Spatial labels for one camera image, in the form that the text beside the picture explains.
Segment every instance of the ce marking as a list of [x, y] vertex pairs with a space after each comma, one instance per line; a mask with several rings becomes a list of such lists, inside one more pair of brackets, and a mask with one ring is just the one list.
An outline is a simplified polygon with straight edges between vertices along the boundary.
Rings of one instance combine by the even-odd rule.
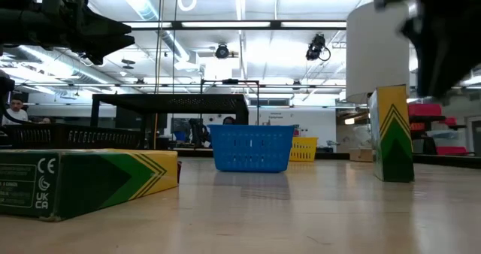
[[[40, 173], [44, 173], [45, 171], [42, 169], [41, 165], [43, 162], [45, 162], [45, 158], [42, 158], [40, 159], [40, 161], [38, 161], [37, 163], [37, 169], [38, 169], [38, 172]], [[55, 174], [55, 171], [53, 170], [53, 163], [55, 162], [56, 159], [51, 159], [49, 160], [49, 162], [47, 163], [47, 170], [48, 172], [50, 172], [51, 174]]]

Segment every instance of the door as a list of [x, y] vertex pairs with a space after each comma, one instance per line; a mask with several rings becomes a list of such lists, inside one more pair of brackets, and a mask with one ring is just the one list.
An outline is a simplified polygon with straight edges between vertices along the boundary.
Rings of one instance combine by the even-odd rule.
[[481, 121], [472, 123], [473, 148], [476, 156], [481, 156]]

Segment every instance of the yellow basket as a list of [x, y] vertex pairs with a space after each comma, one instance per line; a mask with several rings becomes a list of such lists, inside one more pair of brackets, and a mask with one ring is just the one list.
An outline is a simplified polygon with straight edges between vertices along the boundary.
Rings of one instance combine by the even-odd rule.
[[312, 162], [316, 157], [317, 138], [292, 139], [291, 156], [289, 161]]

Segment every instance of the white cylinder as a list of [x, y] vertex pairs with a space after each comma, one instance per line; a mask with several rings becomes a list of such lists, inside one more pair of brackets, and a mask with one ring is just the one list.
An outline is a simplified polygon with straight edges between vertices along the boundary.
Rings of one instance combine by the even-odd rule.
[[380, 86], [406, 84], [409, 95], [409, 41], [399, 33], [407, 17], [407, 5], [377, 12], [373, 3], [347, 17], [347, 101], [367, 104], [368, 94]]

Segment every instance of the black tray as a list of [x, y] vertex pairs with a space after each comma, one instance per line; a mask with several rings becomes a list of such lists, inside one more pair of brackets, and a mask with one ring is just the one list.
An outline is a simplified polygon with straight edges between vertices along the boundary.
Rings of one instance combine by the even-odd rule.
[[38, 124], [7, 125], [3, 132], [14, 149], [138, 149], [141, 133], [99, 127]]

